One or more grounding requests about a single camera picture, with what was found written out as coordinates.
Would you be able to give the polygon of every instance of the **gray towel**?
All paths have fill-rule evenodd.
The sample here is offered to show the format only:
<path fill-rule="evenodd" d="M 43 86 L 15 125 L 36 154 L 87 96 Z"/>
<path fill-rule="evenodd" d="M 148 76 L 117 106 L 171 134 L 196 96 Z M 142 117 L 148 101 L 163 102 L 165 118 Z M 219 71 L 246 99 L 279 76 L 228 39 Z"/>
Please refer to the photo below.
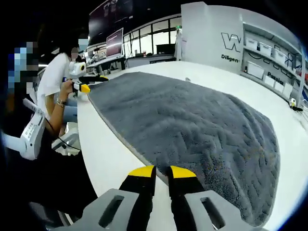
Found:
<path fill-rule="evenodd" d="M 142 72 L 93 86 L 89 98 L 145 164 L 161 173 L 169 165 L 187 168 L 247 223 L 267 220 L 280 156 L 266 116 L 232 95 Z"/>

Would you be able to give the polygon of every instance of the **white table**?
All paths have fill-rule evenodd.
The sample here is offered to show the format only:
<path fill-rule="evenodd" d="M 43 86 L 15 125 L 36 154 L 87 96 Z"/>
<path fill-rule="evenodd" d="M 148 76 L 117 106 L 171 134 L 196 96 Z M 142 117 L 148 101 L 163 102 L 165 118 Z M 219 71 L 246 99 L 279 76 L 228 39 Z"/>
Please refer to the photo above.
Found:
<path fill-rule="evenodd" d="M 137 71 L 180 80 L 188 77 L 192 83 L 238 97 L 272 121 L 280 148 L 281 170 L 272 214 L 264 228 L 277 230 L 295 209 L 308 181 L 308 133 L 298 121 L 298 115 L 283 99 L 263 86 L 201 64 L 157 63 L 126 69 L 108 77 L 113 79 Z M 101 120 L 86 95 L 78 98 L 78 130 L 88 174 L 98 196 L 110 188 L 119 188 L 130 171 L 144 166 Z M 176 230 L 168 188 L 158 178 L 153 203 L 147 230 Z"/>
<path fill-rule="evenodd" d="M 91 64 L 91 65 L 89 65 L 89 66 L 87 66 L 87 67 L 97 67 L 97 66 L 99 66 L 99 65 L 101 65 L 101 64 L 104 64 L 104 63 L 106 63 L 106 62 L 107 62 L 107 60 L 106 60 L 106 59 L 103 59 L 103 60 L 97 61 L 97 62 L 95 62 L 95 63 L 93 63 L 93 64 Z"/>

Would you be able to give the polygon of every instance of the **computer screen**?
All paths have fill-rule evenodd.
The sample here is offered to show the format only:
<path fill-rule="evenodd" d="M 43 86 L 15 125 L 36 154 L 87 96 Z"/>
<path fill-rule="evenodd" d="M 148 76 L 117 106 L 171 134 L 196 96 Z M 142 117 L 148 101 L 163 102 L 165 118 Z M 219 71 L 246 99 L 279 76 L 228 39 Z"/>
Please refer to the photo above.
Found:
<path fill-rule="evenodd" d="M 106 41 L 106 56 L 122 54 L 123 28 L 109 35 Z"/>

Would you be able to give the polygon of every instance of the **wristwatch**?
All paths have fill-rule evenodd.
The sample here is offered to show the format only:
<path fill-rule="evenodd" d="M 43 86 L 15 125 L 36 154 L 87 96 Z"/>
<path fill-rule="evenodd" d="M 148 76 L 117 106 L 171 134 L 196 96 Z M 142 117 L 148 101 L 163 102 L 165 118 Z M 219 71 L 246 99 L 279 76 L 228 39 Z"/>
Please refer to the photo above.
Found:
<path fill-rule="evenodd" d="M 62 101 L 59 98 L 57 99 L 57 104 L 59 104 L 61 107 L 64 107 L 66 105 L 66 101 Z"/>

